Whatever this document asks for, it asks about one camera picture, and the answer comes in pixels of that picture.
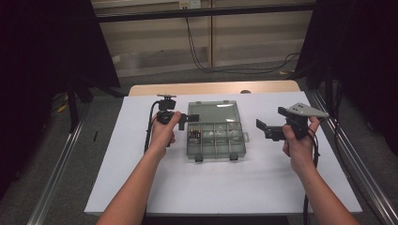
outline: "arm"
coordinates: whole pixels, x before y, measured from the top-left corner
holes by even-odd
[[[316,132],[319,121],[310,118],[309,128]],[[290,126],[283,126],[286,141],[283,151],[291,157],[319,224],[359,224],[322,179],[313,163],[313,144],[309,137],[298,141]]]
[[[97,224],[141,224],[156,170],[167,144],[175,141],[173,128],[180,116],[180,112],[175,112],[168,125],[154,122],[149,148]]]

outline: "person's right hand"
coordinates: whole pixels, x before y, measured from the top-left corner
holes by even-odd
[[[310,121],[311,124],[309,125],[309,129],[314,133],[310,130],[309,133],[314,136],[319,127],[319,120],[313,116],[310,117]],[[301,176],[303,173],[306,173],[307,170],[315,169],[313,163],[313,141],[310,137],[306,136],[301,140],[297,140],[293,129],[288,125],[283,126],[283,134],[284,137],[286,137],[283,151],[291,157],[290,163],[293,171],[295,171],[298,176]]]

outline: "forearm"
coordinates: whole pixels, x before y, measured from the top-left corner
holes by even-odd
[[[299,178],[319,224],[359,224],[315,168]]]
[[[101,215],[98,224],[141,224],[161,159],[147,151]]]

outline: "wall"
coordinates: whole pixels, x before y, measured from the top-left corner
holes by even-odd
[[[202,0],[202,8],[313,2],[291,0]],[[97,15],[179,9],[173,0],[92,0]],[[189,18],[204,67],[279,61],[300,52],[311,11]],[[185,19],[102,23],[119,77],[195,68]]]

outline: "white paper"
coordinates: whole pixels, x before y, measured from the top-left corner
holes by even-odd
[[[86,213],[100,214],[121,188],[144,153],[149,110],[159,97],[125,97],[112,139],[93,187]],[[235,100],[247,153],[238,162],[225,159],[195,163],[186,155],[186,130],[175,128],[176,143],[167,149],[155,177],[147,213],[152,215],[275,215],[302,213],[303,187],[290,167],[283,142],[265,139],[255,126],[285,124],[278,107],[310,105],[302,92],[244,95],[186,95],[175,98],[176,111],[186,113],[194,101]],[[318,170],[350,212],[361,212],[324,132],[319,141]]]

